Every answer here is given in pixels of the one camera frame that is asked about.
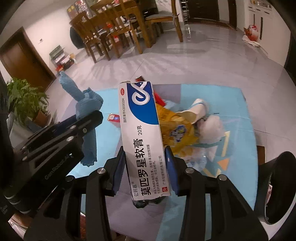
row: gray floor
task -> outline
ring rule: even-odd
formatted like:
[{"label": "gray floor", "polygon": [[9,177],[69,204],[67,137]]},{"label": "gray floor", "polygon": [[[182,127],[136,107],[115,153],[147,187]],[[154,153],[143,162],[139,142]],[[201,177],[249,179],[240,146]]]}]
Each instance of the gray floor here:
[{"label": "gray floor", "polygon": [[[116,88],[118,83],[133,81],[141,75],[153,84],[196,83],[241,88],[257,144],[266,147],[266,160],[283,151],[296,155],[296,87],[284,68],[244,43],[242,32],[200,24],[190,25],[190,30],[191,36],[184,32],[183,43],[174,30],[165,31],[152,48],[145,48],[142,42],[141,55],[131,45],[122,50],[120,59],[112,51],[111,61],[97,55],[96,64],[83,50],[77,55],[78,64],[66,73],[81,89]],[[60,120],[72,98],[58,80],[47,94],[49,108],[57,110]],[[269,237],[284,220],[264,225]]]}]

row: wooden dining table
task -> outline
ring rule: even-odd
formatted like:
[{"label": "wooden dining table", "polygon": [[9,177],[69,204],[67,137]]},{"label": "wooden dining table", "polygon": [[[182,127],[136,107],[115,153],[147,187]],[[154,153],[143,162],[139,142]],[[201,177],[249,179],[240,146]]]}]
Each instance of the wooden dining table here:
[{"label": "wooden dining table", "polygon": [[[158,13],[155,0],[127,0],[124,2],[124,6],[126,8],[127,14],[135,15],[141,28],[143,38],[145,40],[145,45],[147,48],[151,48],[152,43],[148,35],[148,30],[143,17],[143,11],[148,9],[155,9],[155,13]],[[125,15],[120,4],[115,5],[114,8],[117,10],[120,16]],[[90,21],[94,26],[105,26],[106,24],[104,22],[103,13],[97,13],[96,16],[90,18]]]}]

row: wooden chair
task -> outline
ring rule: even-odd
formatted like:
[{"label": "wooden chair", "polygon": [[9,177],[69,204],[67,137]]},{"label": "wooden chair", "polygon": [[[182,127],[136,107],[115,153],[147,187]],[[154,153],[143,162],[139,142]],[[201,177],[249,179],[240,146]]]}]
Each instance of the wooden chair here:
[{"label": "wooden chair", "polygon": [[100,49],[100,45],[101,45],[101,48],[103,49],[103,52],[105,53],[107,59],[110,60],[110,57],[107,51],[107,48],[108,48],[107,44],[105,43],[105,41],[102,41],[100,39],[100,33],[92,25],[85,11],[79,13],[75,18],[73,18],[70,22],[70,25],[76,30],[76,32],[80,35],[80,37],[84,41],[84,44],[88,52],[91,54],[95,63],[96,63],[96,58],[94,56],[94,52],[91,49],[92,45],[95,46],[95,48],[100,54],[102,53]]},{"label": "wooden chair", "polygon": [[176,0],[171,0],[171,5],[172,5],[172,13],[160,12],[159,14],[153,14],[145,18],[145,22],[149,27],[149,31],[150,31],[153,43],[155,43],[155,36],[154,36],[152,24],[160,23],[160,22],[168,22],[168,21],[173,21],[179,40],[180,42],[183,42],[183,35],[182,35],[182,31],[181,31],[181,27],[180,27],[178,15],[177,15],[177,10],[176,10]]},{"label": "wooden chair", "polygon": [[[120,57],[120,55],[119,55],[117,45],[115,44],[115,41],[114,41],[114,36],[122,35],[123,45],[124,45],[124,41],[126,41],[126,43],[128,45],[128,41],[125,37],[125,33],[128,32],[130,34],[130,31],[132,32],[132,37],[133,37],[133,40],[136,44],[138,52],[140,54],[142,54],[142,49],[141,49],[140,43],[138,41],[137,35],[135,33],[135,27],[134,27],[134,23],[136,23],[137,20],[129,18],[129,15],[127,14],[123,0],[119,0],[119,2],[120,2],[119,4],[121,6],[123,13],[119,13],[116,10],[116,8],[113,6],[113,2],[114,2],[113,0],[100,0],[98,3],[95,3],[90,8],[95,13],[97,13],[97,15],[103,15],[106,23],[110,23],[112,25],[112,27],[110,29],[106,28],[106,30],[108,32],[108,37],[114,47],[115,54],[118,58]],[[124,16],[125,19],[127,20],[126,24],[124,24],[122,22],[122,20],[120,18],[121,16]]]}]

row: terracotta pot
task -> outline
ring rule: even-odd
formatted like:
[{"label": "terracotta pot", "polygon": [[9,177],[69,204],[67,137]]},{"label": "terracotta pot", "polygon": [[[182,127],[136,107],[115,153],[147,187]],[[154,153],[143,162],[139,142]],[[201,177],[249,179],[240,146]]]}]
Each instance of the terracotta pot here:
[{"label": "terracotta pot", "polygon": [[41,110],[39,110],[37,116],[33,119],[33,122],[40,127],[45,127],[49,118],[50,115],[46,115]]}]

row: white and blue box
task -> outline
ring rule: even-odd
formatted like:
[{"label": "white and blue box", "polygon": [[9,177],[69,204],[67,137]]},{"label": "white and blue box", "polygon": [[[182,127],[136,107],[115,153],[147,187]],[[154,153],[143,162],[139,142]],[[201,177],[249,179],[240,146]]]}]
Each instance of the white and blue box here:
[{"label": "white and blue box", "polygon": [[163,141],[150,82],[118,87],[120,125],[134,200],[170,196]]}]

